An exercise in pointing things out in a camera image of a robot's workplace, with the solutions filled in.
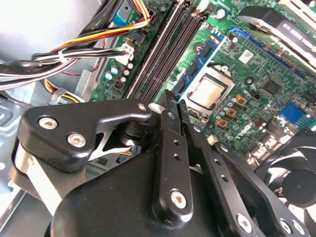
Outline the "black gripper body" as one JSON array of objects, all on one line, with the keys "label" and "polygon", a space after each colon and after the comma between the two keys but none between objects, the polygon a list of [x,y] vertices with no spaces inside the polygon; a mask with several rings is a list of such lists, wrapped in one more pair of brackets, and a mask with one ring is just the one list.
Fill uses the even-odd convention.
[{"label": "black gripper body", "polygon": [[160,157],[139,155],[82,184],[59,204],[51,237],[224,237],[229,224],[209,196],[201,173],[190,170],[194,212],[183,227],[170,229],[152,212]]}]

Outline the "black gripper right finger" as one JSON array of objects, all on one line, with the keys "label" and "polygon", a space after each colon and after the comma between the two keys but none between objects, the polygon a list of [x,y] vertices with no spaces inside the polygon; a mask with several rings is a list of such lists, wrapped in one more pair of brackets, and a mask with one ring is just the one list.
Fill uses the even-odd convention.
[{"label": "black gripper right finger", "polygon": [[184,100],[179,103],[190,161],[201,166],[224,237],[309,237],[307,227],[232,149],[210,145],[202,129],[191,123]]}]

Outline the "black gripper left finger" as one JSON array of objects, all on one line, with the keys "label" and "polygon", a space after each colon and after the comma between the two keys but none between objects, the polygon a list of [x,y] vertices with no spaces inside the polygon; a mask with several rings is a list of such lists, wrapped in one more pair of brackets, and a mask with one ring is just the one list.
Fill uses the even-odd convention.
[{"label": "black gripper left finger", "polygon": [[154,215],[167,226],[189,222],[194,208],[187,141],[169,91],[156,104],[120,99],[28,109],[19,123],[13,163],[55,214],[65,196],[85,182],[90,161],[133,146],[158,159]]}]

